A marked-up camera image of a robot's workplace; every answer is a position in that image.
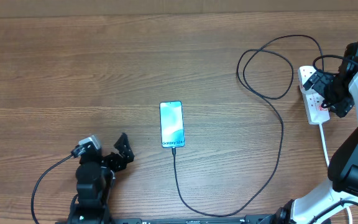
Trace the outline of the blue Galaxy smartphone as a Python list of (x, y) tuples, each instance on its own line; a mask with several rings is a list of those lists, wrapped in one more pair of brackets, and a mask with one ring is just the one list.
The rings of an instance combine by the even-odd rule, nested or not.
[(183, 105), (181, 101), (161, 102), (160, 132), (163, 148), (185, 146)]

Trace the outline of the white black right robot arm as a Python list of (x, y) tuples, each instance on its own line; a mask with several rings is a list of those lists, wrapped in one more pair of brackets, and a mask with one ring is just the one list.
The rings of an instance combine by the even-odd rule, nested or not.
[[(317, 109), (326, 108), (345, 117), (355, 108), (358, 122), (358, 41), (346, 47), (337, 73), (324, 72), (315, 64), (298, 70), (300, 90)], [(330, 223), (331, 216), (358, 207), (358, 126), (333, 154), (327, 179), (302, 198), (290, 200), (262, 223)]]

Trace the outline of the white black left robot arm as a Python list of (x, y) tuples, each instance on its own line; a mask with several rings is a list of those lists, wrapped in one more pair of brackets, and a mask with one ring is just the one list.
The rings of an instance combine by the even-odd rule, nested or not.
[(126, 169), (134, 160), (126, 133), (114, 144), (117, 153), (102, 155), (100, 140), (92, 135), (82, 139), (72, 150), (80, 158), (77, 168), (77, 195), (70, 205), (68, 223), (114, 223), (108, 205), (110, 191), (116, 181), (116, 172)]

